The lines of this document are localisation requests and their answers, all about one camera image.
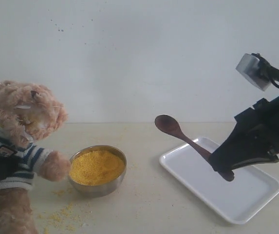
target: teddy bear leg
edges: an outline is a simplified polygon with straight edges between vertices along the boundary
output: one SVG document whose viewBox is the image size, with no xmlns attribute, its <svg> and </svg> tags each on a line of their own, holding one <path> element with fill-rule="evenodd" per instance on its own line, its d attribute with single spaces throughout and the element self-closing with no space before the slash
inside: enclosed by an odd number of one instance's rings
<svg viewBox="0 0 279 234">
<path fill-rule="evenodd" d="M 25 189 L 0 190 L 0 234 L 38 234 Z"/>
</svg>

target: beige table surface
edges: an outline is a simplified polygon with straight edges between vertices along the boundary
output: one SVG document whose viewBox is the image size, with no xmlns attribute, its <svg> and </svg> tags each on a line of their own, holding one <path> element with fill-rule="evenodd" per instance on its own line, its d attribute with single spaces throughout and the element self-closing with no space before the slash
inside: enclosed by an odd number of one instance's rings
<svg viewBox="0 0 279 234">
<path fill-rule="evenodd" d="M 222 143 L 234 123 L 184 123 L 185 133 Z M 69 158 L 78 150 L 108 144 L 122 150 L 128 170 L 109 196 L 82 198 L 68 181 L 36 178 L 30 192 L 40 234 L 279 234 L 279 195 L 253 219 L 232 226 L 159 165 L 159 155 L 182 144 L 153 124 L 66 124 L 39 145 Z M 279 163 L 260 168 L 279 180 Z"/>
</svg>

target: wooden spoon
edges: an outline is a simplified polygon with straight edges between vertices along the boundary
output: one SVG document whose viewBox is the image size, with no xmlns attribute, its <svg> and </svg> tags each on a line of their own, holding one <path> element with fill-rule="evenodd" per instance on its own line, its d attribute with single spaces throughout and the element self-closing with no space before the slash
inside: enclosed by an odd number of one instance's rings
<svg viewBox="0 0 279 234">
<path fill-rule="evenodd" d="M 202 148 L 197 143 L 193 142 L 189 139 L 181 130 L 179 123 L 176 119 L 171 116 L 167 115 L 160 115 L 155 118 L 155 126 L 163 133 L 176 137 L 180 140 L 183 140 L 187 144 L 189 144 L 192 148 L 194 148 L 207 162 L 211 155 L 209 151 Z M 232 171 L 229 172 L 220 172 L 219 173 L 225 180 L 233 181 L 234 180 L 234 173 Z"/>
</svg>

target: teddy bear head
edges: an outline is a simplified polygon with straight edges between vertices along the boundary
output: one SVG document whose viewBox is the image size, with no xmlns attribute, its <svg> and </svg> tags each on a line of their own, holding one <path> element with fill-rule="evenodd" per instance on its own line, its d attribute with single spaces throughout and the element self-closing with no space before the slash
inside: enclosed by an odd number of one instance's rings
<svg viewBox="0 0 279 234">
<path fill-rule="evenodd" d="M 16 146 L 48 137 L 67 117 L 63 104 L 44 85 L 0 82 L 0 128 Z"/>
</svg>

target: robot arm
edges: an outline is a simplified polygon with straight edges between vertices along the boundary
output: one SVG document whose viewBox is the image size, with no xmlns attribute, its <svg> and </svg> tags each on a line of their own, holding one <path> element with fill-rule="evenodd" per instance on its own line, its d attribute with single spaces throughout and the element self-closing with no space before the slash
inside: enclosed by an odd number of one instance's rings
<svg viewBox="0 0 279 234">
<path fill-rule="evenodd" d="M 236 70 L 262 91 L 270 84 L 279 88 L 279 69 L 260 54 L 245 54 Z M 234 130 L 211 154 L 209 163 L 216 172 L 279 162 L 279 96 L 272 101 L 263 98 L 253 107 L 235 116 Z"/>
</svg>

